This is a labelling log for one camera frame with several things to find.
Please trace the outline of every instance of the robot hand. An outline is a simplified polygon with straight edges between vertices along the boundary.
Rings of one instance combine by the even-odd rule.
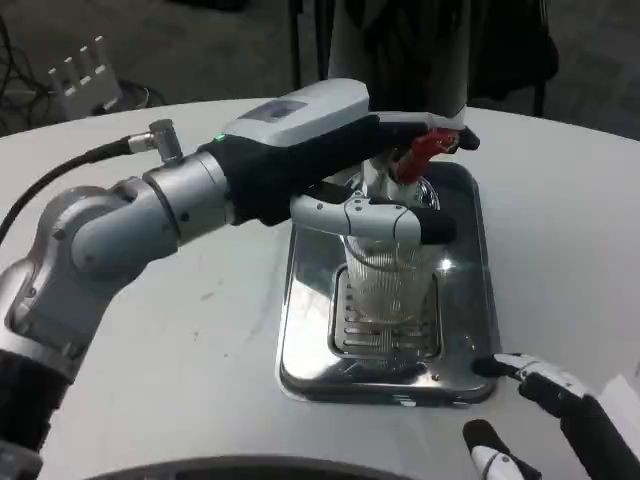
[[[473,370],[484,377],[508,376],[521,382],[520,395],[560,419],[562,433],[592,479],[640,478],[640,451],[633,449],[628,434],[621,434],[598,399],[573,375],[521,354],[481,358],[474,362]],[[483,479],[541,478],[537,470],[511,454],[488,422],[469,422],[463,434]]]

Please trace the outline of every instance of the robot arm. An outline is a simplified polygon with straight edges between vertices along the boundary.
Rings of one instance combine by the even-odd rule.
[[[28,255],[0,276],[0,476],[37,476],[49,418],[111,300],[149,262],[191,240],[229,224],[290,217],[341,235],[453,239],[455,225],[442,212],[322,182],[384,150],[407,148],[446,120],[371,113],[368,98],[360,82],[321,82],[246,113],[186,157],[170,122],[156,122],[128,137],[127,153],[156,149],[162,167],[109,190],[71,189],[49,203]]]
[[[473,370],[484,377],[507,376],[519,381],[520,395],[537,403],[544,411],[560,420],[562,433],[592,479],[640,478],[640,450],[637,448],[637,439],[621,434],[598,398],[575,376],[544,360],[524,354],[501,353],[480,358],[474,362]],[[640,394],[628,391],[620,400],[623,404],[633,404],[634,401],[637,404],[638,395]],[[513,457],[487,422],[469,422],[463,433],[480,471],[505,467],[506,464],[495,461],[502,455],[511,457],[521,474],[483,478],[540,478],[539,472]]]

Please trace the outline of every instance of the red clip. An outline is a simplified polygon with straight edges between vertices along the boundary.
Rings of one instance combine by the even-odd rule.
[[[396,166],[397,180],[405,185],[415,182],[424,174],[429,160],[439,153],[451,153],[458,146],[458,140],[459,132],[448,129],[431,130],[416,138]]]

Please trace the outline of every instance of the drip tray grate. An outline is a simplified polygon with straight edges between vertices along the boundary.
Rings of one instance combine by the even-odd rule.
[[[337,355],[420,361],[439,353],[440,319],[435,275],[419,322],[390,325],[356,311],[346,266],[337,273],[333,300],[331,339]]]

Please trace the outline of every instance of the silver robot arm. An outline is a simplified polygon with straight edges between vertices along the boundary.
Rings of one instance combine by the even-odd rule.
[[[0,476],[37,476],[49,419],[111,300],[149,262],[191,240],[228,224],[289,218],[341,235],[453,240],[444,212],[356,198],[323,182],[433,128],[425,114],[371,113],[368,100],[360,82],[320,82],[246,113],[186,157],[171,122],[155,122],[126,137],[126,153],[156,149],[162,167],[48,204],[31,250],[0,276]]]

